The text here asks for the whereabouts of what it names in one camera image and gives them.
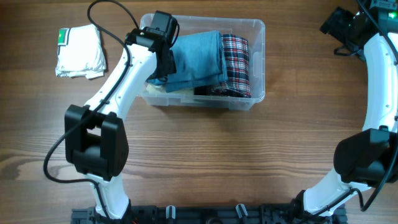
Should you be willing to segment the cream cloth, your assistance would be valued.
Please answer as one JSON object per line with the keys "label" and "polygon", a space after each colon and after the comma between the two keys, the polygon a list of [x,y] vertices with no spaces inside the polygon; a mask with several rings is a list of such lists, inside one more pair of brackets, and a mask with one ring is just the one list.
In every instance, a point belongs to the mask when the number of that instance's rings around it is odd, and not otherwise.
{"label": "cream cloth", "polygon": [[177,91],[166,92],[164,86],[161,85],[153,85],[148,84],[146,87],[146,91],[151,94],[176,94],[176,95],[194,95],[195,89],[194,88],[184,88]]}

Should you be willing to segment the blue towel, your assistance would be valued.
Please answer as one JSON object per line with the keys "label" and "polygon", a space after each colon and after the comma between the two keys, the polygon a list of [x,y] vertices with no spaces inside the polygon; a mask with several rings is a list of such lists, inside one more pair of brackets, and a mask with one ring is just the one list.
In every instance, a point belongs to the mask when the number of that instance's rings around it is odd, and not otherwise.
{"label": "blue towel", "polygon": [[166,92],[218,85],[228,79],[221,33],[218,30],[184,35],[172,47],[177,71],[165,78],[148,79]]}

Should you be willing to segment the black garment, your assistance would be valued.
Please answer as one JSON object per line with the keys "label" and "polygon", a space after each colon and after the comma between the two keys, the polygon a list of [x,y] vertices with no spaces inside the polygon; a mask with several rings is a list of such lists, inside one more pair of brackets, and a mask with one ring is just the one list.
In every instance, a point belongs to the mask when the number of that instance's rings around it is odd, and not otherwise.
{"label": "black garment", "polygon": [[209,96],[211,95],[210,86],[199,86],[194,89],[194,95]]}

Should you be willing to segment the plaid shirt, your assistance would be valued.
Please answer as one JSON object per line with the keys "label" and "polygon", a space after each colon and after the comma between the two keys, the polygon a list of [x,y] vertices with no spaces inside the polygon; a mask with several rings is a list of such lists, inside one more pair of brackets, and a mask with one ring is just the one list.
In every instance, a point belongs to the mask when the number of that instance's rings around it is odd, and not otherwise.
{"label": "plaid shirt", "polygon": [[234,34],[222,34],[228,79],[207,88],[207,95],[250,98],[248,40]]}

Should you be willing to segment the white garment green tag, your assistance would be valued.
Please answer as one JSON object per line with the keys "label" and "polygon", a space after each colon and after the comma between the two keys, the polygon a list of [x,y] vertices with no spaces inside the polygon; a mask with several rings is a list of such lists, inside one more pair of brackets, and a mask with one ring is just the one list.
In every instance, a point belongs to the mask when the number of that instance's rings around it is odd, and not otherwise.
{"label": "white garment green tag", "polygon": [[106,69],[100,31],[93,24],[59,30],[56,76],[91,80]]}

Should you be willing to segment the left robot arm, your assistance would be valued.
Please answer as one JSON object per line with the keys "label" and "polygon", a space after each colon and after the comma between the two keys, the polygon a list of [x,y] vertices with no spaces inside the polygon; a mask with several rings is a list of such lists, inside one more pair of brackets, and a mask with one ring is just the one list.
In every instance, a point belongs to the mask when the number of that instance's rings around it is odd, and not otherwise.
{"label": "left robot arm", "polygon": [[72,223],[129,223],[131,203],[121,172],[129,146],[124,120],[147,80],[166,81],[176,72],[171,47],[179,24],[156,11],[150,26],[127,34],[122,57],[109,79],[85,106],[65,113],[65,157],[89,181],[96,205],[74,209]]}

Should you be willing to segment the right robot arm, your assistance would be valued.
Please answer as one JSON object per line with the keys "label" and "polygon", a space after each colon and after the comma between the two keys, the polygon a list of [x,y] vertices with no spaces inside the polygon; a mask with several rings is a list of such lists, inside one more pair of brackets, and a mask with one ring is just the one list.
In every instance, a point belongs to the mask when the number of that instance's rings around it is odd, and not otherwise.
{"label": "right robot arm", "polygon": [[365,212],[386,184],[397,181],[397,1],[357,4],[356,14],[337,7],[320,31],[341,42],[335,55],[357,56],[366,63],[363,128],[338,143],[332,170],[281,214],[291,223],[326,223],[355,195]]}

